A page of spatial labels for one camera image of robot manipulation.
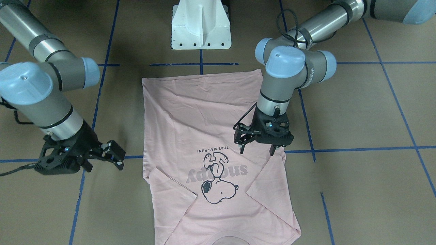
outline silver arm segment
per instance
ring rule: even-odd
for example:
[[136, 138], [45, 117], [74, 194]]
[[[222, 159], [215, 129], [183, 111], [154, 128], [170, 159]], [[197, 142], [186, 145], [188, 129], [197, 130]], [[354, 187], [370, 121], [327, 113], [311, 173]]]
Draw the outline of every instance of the silver arm segment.
[[39, 65], [59, 90], [86, 88], [99, 82], [97, 64], [90, 58], [77, 58], [19, 0], [0, 0], [0, 23], [42, 62]]
[[0, 0], [0, 22], [40, 62], [0, 63], [1, 97], [46, 134], [35, 170], [69, 174], [83, 167], [90, 172], [88, 159], [109, 161], [122, 170], [126, 152], [113, 140], [99, 142], [61, 93], [97, 84], [100, 69], [95, 61], [74, 56], [18, 0]]
[[255, 57], [266, 73], [250, 126], [235, 124], [234, 142], [243, 153], [256, 140], [276, 148], [291, 144], [286, 109], [295, 89], [323, 82], [336, 71], [336, 59], [327, 51], [308, 51], [341, 27], [368, 16], [404, 24], [421, 24], [436, 13], [436, 0], [337, 0], [325, 10], [293, 27], [277, 39], [262, 39]]

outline cartoon dog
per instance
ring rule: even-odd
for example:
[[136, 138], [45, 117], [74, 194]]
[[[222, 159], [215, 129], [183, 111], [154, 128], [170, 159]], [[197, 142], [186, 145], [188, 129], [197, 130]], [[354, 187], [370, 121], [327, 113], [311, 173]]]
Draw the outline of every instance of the cartoon dog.
[[201, 192], [206, 200], [212, 204], [234, 197], [239, 188], [239, 186], [221, 179], [225, 163], [228, 163], [228, 157], [221, 152], [208, 153], [203, 159], [204, 168], [211, 171], [214, 179], [203, 182]]

